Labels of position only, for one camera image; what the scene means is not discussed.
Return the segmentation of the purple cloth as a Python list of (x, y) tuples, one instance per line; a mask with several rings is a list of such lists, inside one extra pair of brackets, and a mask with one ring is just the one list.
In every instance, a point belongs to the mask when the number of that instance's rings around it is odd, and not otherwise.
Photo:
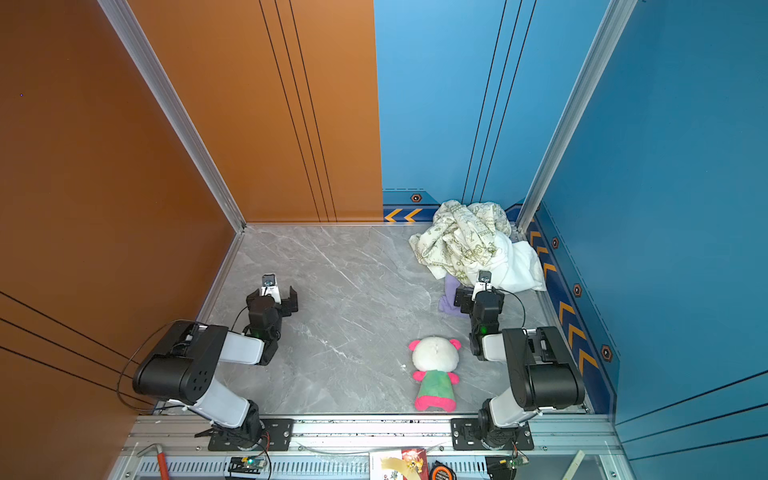
[(447, 274), (444, 277), (444, 295), (440, 298), (438, 309), (447, 315), (468, 319), (469, 316), (461, 312), (459, 306), (455, 305), (456, 292), (462, 283), (454, 276)]

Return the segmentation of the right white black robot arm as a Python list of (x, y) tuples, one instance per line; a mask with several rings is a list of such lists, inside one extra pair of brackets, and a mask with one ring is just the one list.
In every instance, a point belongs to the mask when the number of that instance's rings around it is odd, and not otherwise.
[(475, 419), (453, 419), (454, 448), (523, 450), (534, 448), (529, 422), (545, 411), (581, 405), (582, 374), (560, 330), (554, 326), (501, 328), (507, 293), (480, 284), (460, 286), (454, 305), (470, 319), (470, 347), (479, 360), (506, 365), (509, 386), (486, 400)]

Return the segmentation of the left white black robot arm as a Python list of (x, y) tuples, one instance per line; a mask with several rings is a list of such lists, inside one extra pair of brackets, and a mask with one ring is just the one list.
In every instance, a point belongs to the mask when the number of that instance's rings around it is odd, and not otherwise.
[(279, 348), (282, 322), (299, 311), (298, 292), (283, 297), (268, 274), (246, 297), (248, 324), (240, 333), (223, 325), (174, 322), (133, 375), (136, 393), (181, 405), (208, 420), (209, 448), (263, 446), (267, 427), (259, 407), (215, 378), (219, 364), (267, 366)]

